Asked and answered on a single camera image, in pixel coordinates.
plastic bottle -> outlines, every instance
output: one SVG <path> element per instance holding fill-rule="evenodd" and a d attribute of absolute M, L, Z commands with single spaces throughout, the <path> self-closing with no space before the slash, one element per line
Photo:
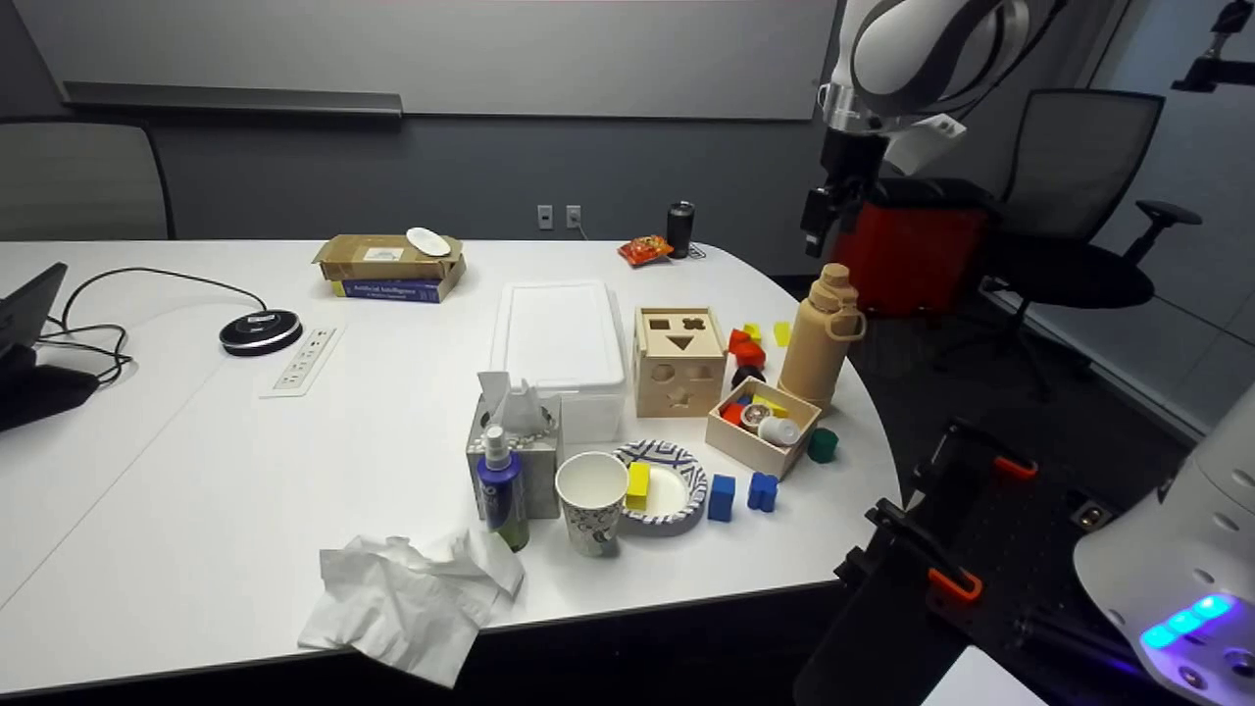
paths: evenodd
<path fill-rule="evenodd" d="M 828 411 L 838 365 L 863 335 L 867 318 L 860 309 L 850 271 L 842 263 L 828 263 L 795 305 L 781 389 Z"/>
<path fill-rule="evenodd" d="M 524 487 L 522 462 L 505 445 L 505 433 L 494 423 L 484 433 L 484 459 L 475 468 L 479 479 L 479 516 L 503 535 L 503 542 L 516 555 L 528 542 L 524 526 Z"/>

blue light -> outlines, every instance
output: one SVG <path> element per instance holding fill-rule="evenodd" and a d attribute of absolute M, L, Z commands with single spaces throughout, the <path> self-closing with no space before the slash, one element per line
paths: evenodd
<path fill-rule="evenodd" d="M 1196 629 L 1204 629 L 1204 619 L 1192 616 L 1192 611 L 1167 616 L 1167 632 L 1178 632 L 1178 637 L 1190 637 L 1190 632 L 1196 632 Z"/>
<path fill-rule="evenodd" d="M 1196 619 L 1211 623 L 1221 619 L 1225 611 L 1233 611 L 1233 595 L 1204 595 L 1190 608 Z"/>
<path fill-rule="evenodd" d="M 1160 648 L 1178 645 L 1178 632 L 1158 623 L 1158 629 L 1141 632 L 1141 645 L 1160 653 Z"/>

office chair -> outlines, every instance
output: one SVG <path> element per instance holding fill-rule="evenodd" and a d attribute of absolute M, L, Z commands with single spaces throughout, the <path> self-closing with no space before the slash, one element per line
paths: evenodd
<path fill-rule="evenodd" d="M 1122 254 L 1096 249 L 1110 214 L 1122 203 L 1148 142 L 1164 98 L 1124 92 L 1037 92 L 1025 101 L 1020 136 L 1013 151 L 1013 176 L 996 200 L 996 221 L 977 263 L 984 289 L 1016 295 L 996 344 L 1016 344 L 1037 378 L 1037 391 L 1052 397 L 1046 373 L 1037 363 L 1025 318 L 1029 305 L 1075 305 L 1075 309 L 1122 309 L 1153 299 L 1153 284 L 1141 261 L 1158 237 L 1174 224 L 1204 224 L 1196 214 L 1137 200 L 1148 215 L 1141 241 Z M 939 368 L 957 351 L 982 336 L 957 342 L 932 357 Z M 1046 351 L 1085 368 L 1081 355 L 1046 342 Z"/>
<path fill-rule="evenodd" d="M 171 241 L 149 132 L 122 122 L 0 122 L 0 241 Z"/>

patterned plate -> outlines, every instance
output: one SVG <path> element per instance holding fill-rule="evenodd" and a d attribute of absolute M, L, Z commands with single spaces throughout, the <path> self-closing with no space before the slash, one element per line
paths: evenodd
<path fill-rule="evenodd" d="M 645 512 L 622 508 L 622 535 L 673 536 L 702 522 L 707 472 L 697 459 L 664 441 L 622 445 L 620 462 L 650 462 L 650 499 Z"/>

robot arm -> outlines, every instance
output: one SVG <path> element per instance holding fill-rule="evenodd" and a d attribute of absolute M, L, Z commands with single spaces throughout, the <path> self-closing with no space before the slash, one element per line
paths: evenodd
<path fill-rule="evenodd" d="M 1046 8 L 1059 0 L 847 0 L 838 54 L 821 92 L 828 176 L 805 203 L 808 254 L 825 254 L 832 224 L 850 224 L 890 142 L 922 119 L 984 98 L 1030 49 L 1030 12 Z"/>

